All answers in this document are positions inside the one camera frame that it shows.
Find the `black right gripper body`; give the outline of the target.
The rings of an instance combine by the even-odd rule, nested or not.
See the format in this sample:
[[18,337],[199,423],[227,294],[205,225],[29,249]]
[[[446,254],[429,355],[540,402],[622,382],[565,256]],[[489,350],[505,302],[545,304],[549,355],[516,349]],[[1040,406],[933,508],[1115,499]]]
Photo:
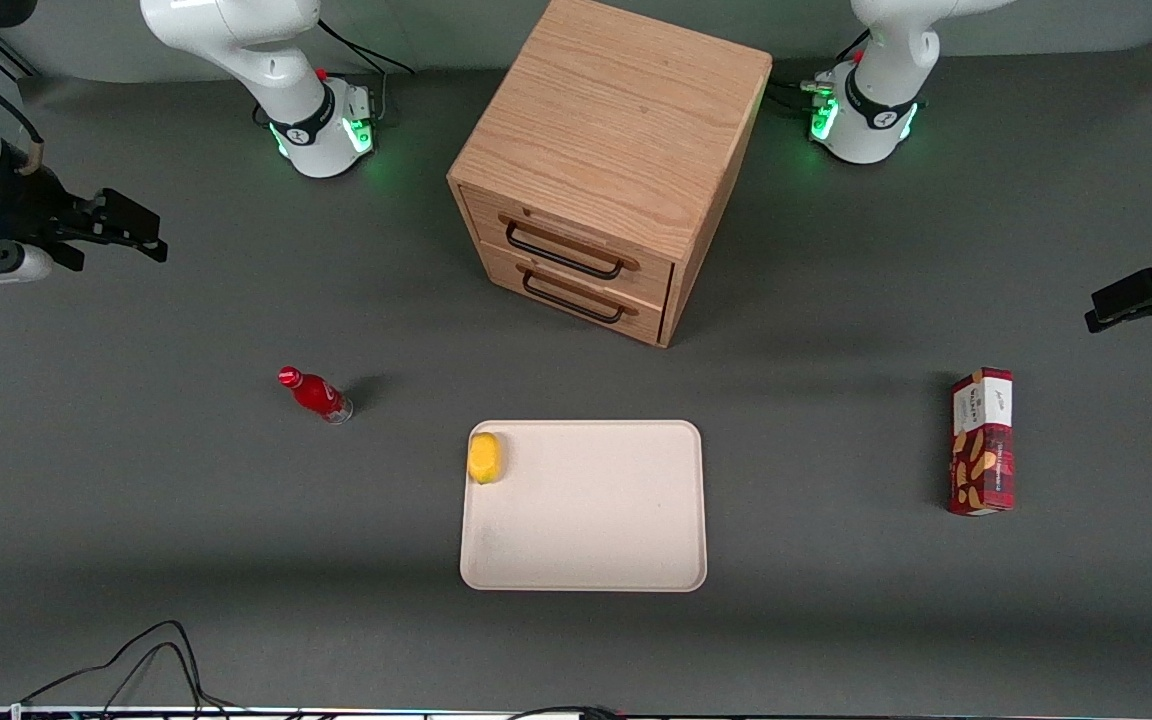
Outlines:
[[103,243],[101,234],[93,232],[93,218],[84,211],[86,204],[47,170],[29,176],[0,173],[0,240],[33,247]]

